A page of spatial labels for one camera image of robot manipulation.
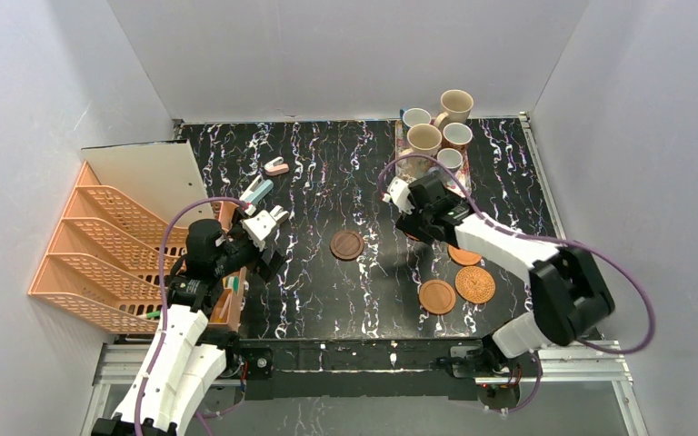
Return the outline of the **floral tray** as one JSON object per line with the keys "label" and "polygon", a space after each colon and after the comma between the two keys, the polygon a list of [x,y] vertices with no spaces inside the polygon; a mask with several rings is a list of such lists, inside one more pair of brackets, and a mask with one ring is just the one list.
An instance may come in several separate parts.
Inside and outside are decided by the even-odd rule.
{"label": "floral tray", "polygon": [[[404,128],[401,120],[395,123],[394,156],[402,156],[404,158],[395,164],[395,175],[407,182],[412,182],[429,173],[439,172],[439,167],[433,161],[423,158],[423,154],[415,154],[409,148],[406,141],[408,130],[409,129]],[[467,152],[465,151],[462,155],[464,156],[463,168],[457,174],[454,174],[454,176],[456,180],[464,186],[465,190],[471,193],[472,186]],[[438,162],[437,155],[431,158]]]}

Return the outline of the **light wooden coaster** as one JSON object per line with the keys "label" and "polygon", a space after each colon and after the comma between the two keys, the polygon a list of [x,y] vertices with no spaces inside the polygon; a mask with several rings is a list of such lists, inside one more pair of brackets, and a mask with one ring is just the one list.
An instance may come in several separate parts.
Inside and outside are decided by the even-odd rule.
{"label": "light wooden coaster", "polygon": [[424,310],[436,315],[443,315],[454,308],[456,292],[448,282],[433,279],[421,285],[418,298]]}
{"label": "light wooden coaster", "polygon": [[475,266],[483,258],[479,253],[473,253],[464,249],[457,248],[453,245],[448,245],[447,252],[454,263],[462,266]]}

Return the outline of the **dark walnut wooden coaster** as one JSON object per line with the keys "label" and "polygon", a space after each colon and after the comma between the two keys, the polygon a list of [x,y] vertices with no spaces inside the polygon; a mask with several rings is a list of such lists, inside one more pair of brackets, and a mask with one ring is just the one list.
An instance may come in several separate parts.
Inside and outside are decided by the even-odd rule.
{"label": "dark walnut wooden coaster", "polygon": [[358,232],[341,230],[330,241],[332,255],[341,261],[352,261],[364,251],[364,238]]}

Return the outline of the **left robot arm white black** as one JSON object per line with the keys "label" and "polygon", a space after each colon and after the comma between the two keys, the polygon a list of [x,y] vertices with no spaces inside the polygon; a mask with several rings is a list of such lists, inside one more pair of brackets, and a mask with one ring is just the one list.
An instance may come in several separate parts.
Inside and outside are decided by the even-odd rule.
{"label": "left robot arm white black", "polygon": [[280,224],[261,212],[228,231],[213,219],[189,225],[185,252],[161,281],[165,302],[155,337],[130,390],[111,417],[95,421],[93,435],[185,434],[229,361],[225,346],[200,340],[223,295],[222,281],[243,268],[273,279],[284,257],[263,255]]}

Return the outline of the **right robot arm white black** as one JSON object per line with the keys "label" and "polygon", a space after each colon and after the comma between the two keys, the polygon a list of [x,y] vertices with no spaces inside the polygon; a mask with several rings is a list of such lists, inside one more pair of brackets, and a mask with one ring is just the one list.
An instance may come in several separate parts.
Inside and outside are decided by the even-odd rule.
{"label": "right robot arm white black", "polygon": [[481,254],[529,286],[533,308],[481,339],[467,360],[479,372],[549,345],[567,346],[615,309],[593,256],[585,249],[537,241],[476,213],[466,197],[435,174],[411,183],[395,177],[384,200],[400,215],[395,226],[427,244],[448,243]]}

